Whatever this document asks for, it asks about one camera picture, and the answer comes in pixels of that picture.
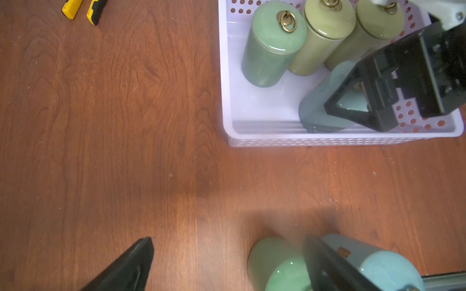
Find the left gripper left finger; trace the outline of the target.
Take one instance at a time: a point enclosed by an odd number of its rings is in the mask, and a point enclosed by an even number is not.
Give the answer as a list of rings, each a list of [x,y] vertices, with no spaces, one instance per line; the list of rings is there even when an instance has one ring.
[[[83,290],[144,291],[153,258],[152,238],[141,238],[84,286]]]

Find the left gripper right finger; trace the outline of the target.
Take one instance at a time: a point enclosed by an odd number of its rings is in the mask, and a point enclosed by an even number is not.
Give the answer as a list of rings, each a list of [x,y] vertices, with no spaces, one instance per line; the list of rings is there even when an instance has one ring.
[[[314,291],[377,291],[379,289],[315,235],[306,236],[303,243],[303,257]]]

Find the blue-grey canister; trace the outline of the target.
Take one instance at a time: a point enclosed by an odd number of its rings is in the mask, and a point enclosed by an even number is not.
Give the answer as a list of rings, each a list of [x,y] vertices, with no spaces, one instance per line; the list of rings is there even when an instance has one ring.
[[[348,76],[355,61],[345,61],[334,70],[306,97],[299,106],[299,118],[304,128],[310,133],[333,133],[354,126],[355,122],[328,115],[324,104]],[[365,93],[361,89],[350,89],[337,103],[342,109],[368,112]]]
[[[340,234],[327,234],[322,241],[382,291],[426,290],[415,266],[396,252]]]

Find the lilac perforated plastic basket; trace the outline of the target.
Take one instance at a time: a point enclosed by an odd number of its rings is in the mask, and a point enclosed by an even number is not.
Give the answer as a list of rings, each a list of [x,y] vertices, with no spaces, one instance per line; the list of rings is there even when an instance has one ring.
[[[399,125],[386,133],[358,124],[334,133],[309,133],[299,120],[299,104],[329,70],[321,66],[310,76],[286,72],[268,88],[251,84],[243,75],[241,61],[252,16],[259,7],[260,1],[218,4],[223,127],[232,147],[390,145],[463,134],[460,111],[423,119],[413,99],[394,104]]]

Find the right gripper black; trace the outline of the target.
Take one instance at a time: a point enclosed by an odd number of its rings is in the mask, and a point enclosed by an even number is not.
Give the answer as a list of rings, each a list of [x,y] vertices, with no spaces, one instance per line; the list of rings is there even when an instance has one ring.
[[[466,25],[444,30],[433,23],[401,38],[392,53],[374,53],[358,62],[344,61],[333,73],[341,80],[325,102],[328,115],[377,132],[398,127],[393,109],[399,96],[414,98],[423,118],[445,116],[466,103]]]

